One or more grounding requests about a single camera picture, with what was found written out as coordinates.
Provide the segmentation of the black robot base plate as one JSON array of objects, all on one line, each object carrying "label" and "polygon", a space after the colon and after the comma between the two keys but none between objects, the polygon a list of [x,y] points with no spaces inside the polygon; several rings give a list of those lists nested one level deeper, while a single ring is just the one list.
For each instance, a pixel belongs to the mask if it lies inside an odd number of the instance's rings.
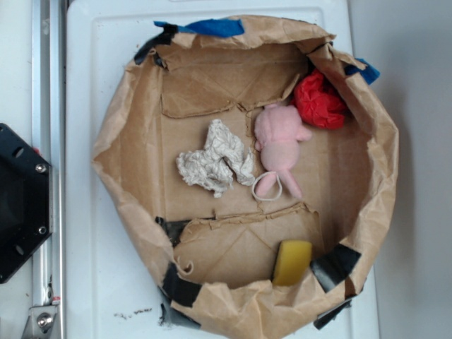
[{"label": "black robot base plate", "polygon": [[51,233],[52,166],[1,124],[1,283],[7,283]]}]

